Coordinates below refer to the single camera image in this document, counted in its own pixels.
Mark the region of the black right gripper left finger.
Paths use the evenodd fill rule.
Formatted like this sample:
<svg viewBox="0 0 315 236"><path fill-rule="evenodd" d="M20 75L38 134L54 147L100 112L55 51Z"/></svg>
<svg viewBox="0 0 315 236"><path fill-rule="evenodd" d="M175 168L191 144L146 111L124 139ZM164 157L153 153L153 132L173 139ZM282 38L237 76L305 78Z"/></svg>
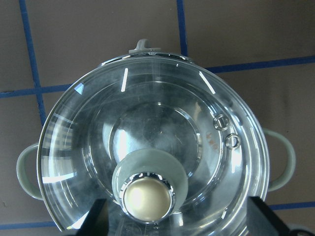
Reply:
<svg viewBox="0 0 315 236"><path fill-rule="evenodd" d="M97 199L78 230L68 230L62 236L107 236L109 214L106 199Z"/></svg>

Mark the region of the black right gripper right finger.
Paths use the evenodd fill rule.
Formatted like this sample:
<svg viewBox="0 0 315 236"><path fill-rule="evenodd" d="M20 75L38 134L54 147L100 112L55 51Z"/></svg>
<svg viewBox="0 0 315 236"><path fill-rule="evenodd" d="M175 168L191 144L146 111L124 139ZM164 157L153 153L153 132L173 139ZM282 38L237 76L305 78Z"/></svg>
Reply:
<svg viewBox="0 0 315 236"><path fill-rule="evenodd" d="M303 226L289 227L257 196L248 197L248 230L251 236L315 235Z"/></svg>

